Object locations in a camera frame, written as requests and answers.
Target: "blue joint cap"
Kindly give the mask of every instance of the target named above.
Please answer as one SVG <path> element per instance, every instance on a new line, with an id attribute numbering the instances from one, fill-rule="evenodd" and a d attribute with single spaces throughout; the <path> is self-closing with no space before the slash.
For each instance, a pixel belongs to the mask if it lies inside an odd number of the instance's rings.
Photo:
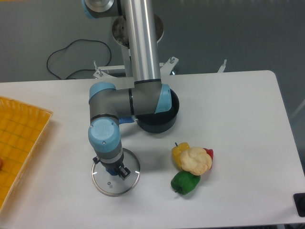
<path id="1" fill-rule="evenodd" d="M 106 89 L 116 89 L 114 84 L 107 83 L 107 82 L 98 82 L 91 86 L 90 92 L 89 92 L 89 101 L 91 98 L 98 92 L 106 90 Z"/>
<path id="2" fill-rule="evenodd" d="M 81 0 L 81 4 L 82 4 L 82 7 L 85 11 L 85 14 L 87 15 L 88 18 L 90 19 L 93 19 L 94 17 L 89 13 L 89 11 L 87 10 L 87 6 L 86 6 L 86 3 L 85 3 L 85 0 Z"/>
<path id="3" fill-rule="evenodd" d="M 169 85 L 162 84 L 160 98 L 155 113 L 169 111 L 172 107 L 172 95 Z"/>
<path id="4" fill-rule="evenodd" d="M 109 153 L 121 140 L 119 126 L 107 117 L 95 119 L 88 130 L 89 142 L 95 151 Z"/>

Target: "yellow bell pepper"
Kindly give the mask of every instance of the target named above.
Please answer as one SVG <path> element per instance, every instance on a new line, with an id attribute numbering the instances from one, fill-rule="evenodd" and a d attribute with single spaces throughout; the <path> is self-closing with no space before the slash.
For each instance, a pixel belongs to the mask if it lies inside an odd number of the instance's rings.
<path id="1" fill-rule="evenodd" d="M 183 142 L 183 143 L 180 143 L 179 145 L 177 145 L 177 143 L 176 143 L 176 147 L 174 147 L 172 149 L 173 160 L 176 162 L 177 166 L 180 169 L 182 169 L 180 155 L 184 150 L 187 150 L 189 148 L 190 148 L 189 144 L 187 142 Z"/>

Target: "black cable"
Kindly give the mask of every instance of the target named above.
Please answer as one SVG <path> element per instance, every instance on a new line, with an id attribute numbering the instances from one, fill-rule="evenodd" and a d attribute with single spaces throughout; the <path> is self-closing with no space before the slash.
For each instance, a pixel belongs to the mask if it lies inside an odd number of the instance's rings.
<path id="1" fill-rule="evenodd" d="M 107 64 L 106 64 L 105 66 L 108 66 L 108 64 L 109 64 L 110 61 L 111 61 L 112 53 L 111 53 L 111 50 L 110 50 L 109 46 L 108 46 L 105 42 L 97 41 L 97 40 L 88 40 L 88 39 L 78 39 L 78 40 L 75 40 L 75 41 L 73 41 L 71 44 L 69 44 L 68 46 L 66 46 L 65 48 L 59 49 L 59 50 L 53 52 L 53 53 L 48 57 L 48 59 L 47 59 L 47 69 L 48 69 L 49 73 L 51 73 L 52 75 L 54 75 L 55 77 L 57 77 L 59 80 L 63 80 L 63 79 L 60 78 L 58 75 L 56 75 L 55 73 L 53 73 L 53 72 L 49 69 L 49 60 L 50 60 L 50 58 L 51 58 L 55 53 L 68 49 L 68 48 L 69 48 L 71 45 L 73 45 L 75 42 L 98 42 L 98 43 L 104 44 L 104 45 L 107 47 L 107 49 L 109 50 L 109 54 L 110 54 L 109 60 L 108 60 L 108 62 L 107 62 Z M 95 69 L 79 69 L 79 70 L 77 70 L 77 71 L 75 71 L 75 72 L 72 72 L 70 75 L 68 75 L 68 76 L 65 78 L 65 80 L 68 80 L 68 79 L 75 79 L 75 78 L 71 78 L 71 76 L 74 75 L 75 73 L 84 72 L 84 71 L 95 71 Z"/>

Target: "metal bracket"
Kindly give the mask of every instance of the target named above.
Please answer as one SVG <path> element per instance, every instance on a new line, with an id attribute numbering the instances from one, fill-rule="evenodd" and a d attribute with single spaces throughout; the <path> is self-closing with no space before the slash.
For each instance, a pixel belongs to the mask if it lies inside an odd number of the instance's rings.
<path id="1" fill-rule="evenodd" d="M 179 62 L 179 59 L 172 56 L 166 63 L 160 63 L 160 72 L 161 77 L 168 76 L 173 73 L 173 68 L 176 66 L 176 64 Z M 94 67 L 96 72 L 93 74 L 93 76 L 96 79 L 100 78 L 113 78 L 112 74 L 118 74 L 118 73 L 125 73 L 125 66 L 124 65 L 116 65 L 116 66 L 105 66 L 105 67 L 97 67 L 96 63 L 94 61 Z"/>

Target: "orange tray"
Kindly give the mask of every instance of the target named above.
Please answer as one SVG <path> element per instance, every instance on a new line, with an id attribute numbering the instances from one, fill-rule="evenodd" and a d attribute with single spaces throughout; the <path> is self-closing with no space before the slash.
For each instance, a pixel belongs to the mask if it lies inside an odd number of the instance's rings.
<path id="1" fill-rule="evenodd" d="M 0 211 L 53 112 L 0 96 Z"/>

